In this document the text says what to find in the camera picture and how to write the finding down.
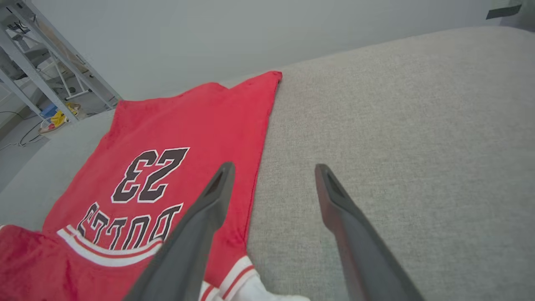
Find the red fabric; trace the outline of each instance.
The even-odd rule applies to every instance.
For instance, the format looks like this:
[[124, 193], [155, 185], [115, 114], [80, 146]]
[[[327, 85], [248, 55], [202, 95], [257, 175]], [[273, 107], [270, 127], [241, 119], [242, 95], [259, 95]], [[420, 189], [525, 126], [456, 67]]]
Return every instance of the red fabric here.
[[281, 78], [273, 71], [231, 89], [210, 83], [167, 99], [121, 101], [42, 233], [0, 229], [0, 299], [122, 299], [166, 237], [166, 223], [169, 234], [219, 166], [233, 161], [232, 198], [205, 274], [219, 287], [247, 253]]

